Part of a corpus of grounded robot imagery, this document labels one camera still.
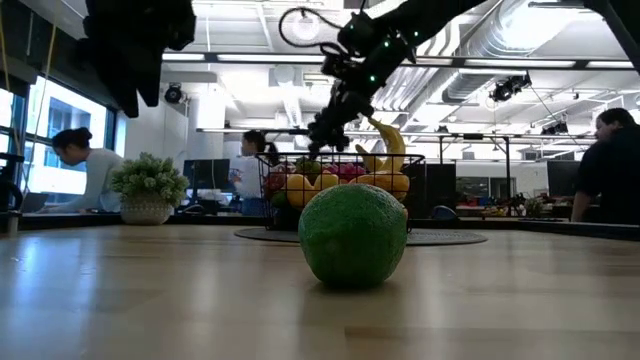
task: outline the woman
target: woman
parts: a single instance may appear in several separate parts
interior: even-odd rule
[[[258,153],[267,152],[267,160],[271,166],[279,163],[278,149],[267,142],[264,135],[255,130],[247,131],[242,136],[242,160],[241,169],[232,169],[233,183],[236,191],[242,197],[242,215],[265,216],[266,203],[262,200],[260,191],[260,166],[261,162],[255,158]]]
[[[108,149],[92,149],[89,129],[69,129],[52,139],[53,150],[69,166],[87,163],[87,184],[84,194],[69,203],[46,207],[43,213],[74,213],[86,210],[120,211],[120,195],[111,190],[113,171],[122,166],[123,159]]]

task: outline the wire basket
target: wire basket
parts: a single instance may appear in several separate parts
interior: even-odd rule
[[[380,187],[405,204],[409,219],[411,202],[405,200],[424,191],[411,186],[410,176],[412,167],[424,163],[422,155],[321,153],[312,161],[310,153],[280,153],[276,165],[270,163],[268,155],[256,156],[262,165],[260,189],[269,230],[297,230],[300,214],[309,201],[335,185],[364,183]]]

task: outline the table surface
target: table surface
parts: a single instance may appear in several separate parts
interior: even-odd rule
[[[637,243],[481,232],[408,248],[381,288],[320,286],[296,245],[233,227],[83,228],[0,240],[0,357],[637,359]]]

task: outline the round placemat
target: round placemat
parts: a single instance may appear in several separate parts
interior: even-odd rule
[[[235,235],[245,239],[299,243],[298,233],[293,231],[267,230],[265,228],[248,228],[235,232]],[[487,241],[487,238],[463,231],[413,229],[409,234],[407,246],[443,246],[477,244]]]

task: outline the yellow banana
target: yellow banana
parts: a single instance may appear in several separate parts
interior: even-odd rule
[[[407,148],[404,144],[404,139],[400,135],[400,131],[390,125],[385,125],[375,119],[369,118],[369,123],[378,130],[380,137],[384,140],[387,146],[387,154],[391,155],[404,155]],[[404,156],[389,156],[382,165],[380,170],[400,171],[404,164]]]
[[[356,144],[356,151],[362,155],[362,161],[364,161],[364,167],[371,172],[378,172],[382,170],[384,163],[377,156],[369,155],[369,152],[365,150],[360,144]]]

